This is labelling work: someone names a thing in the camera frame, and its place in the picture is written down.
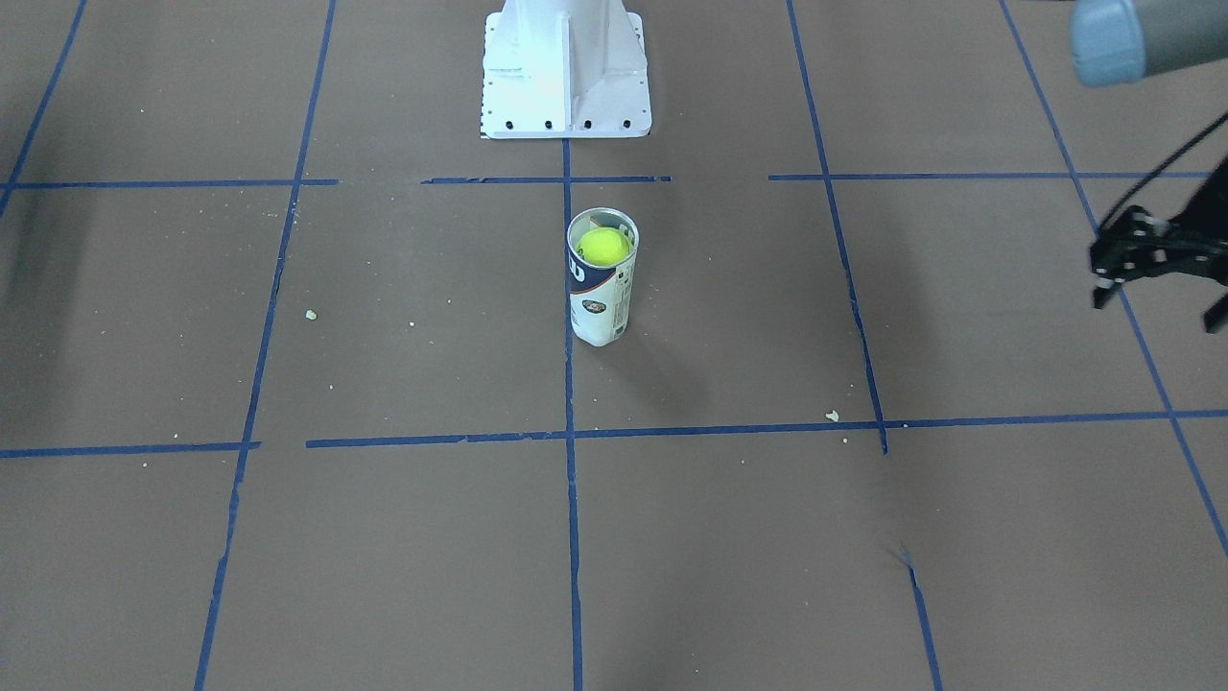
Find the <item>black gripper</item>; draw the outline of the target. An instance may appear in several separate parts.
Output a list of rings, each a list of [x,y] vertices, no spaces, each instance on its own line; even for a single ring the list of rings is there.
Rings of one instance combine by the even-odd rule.
[[[1211,177],[1172,218],[1130,205],[1102,228],[1089,249],[1097,275],[1093,309],[1104,311],[1117,297],[1120,284],[1158,279],[1168,272],[1192,275],[1226,285],[1227,183]],[[1228,295],[1203,312],[1203,333],[1222,333],[1228,322]]]

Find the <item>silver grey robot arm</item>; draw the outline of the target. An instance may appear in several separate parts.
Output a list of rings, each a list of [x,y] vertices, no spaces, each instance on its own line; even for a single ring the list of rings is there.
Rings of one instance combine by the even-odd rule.
[[[1223,1],[1077,1],[1070,18],[1072,65],[1090,88],[1138,83],[1227,56]],[[1170,274],[1227,284],[1227,163],[1219,161],[1180,214],[1163,218],[1132,204],[1144,185],[1194,146],[1226,126],[1219,115],[1153,171],[1135,182],[1102,215],[1088,252],[1097,276],[1094,309],[1122,292],[1124,284]]]

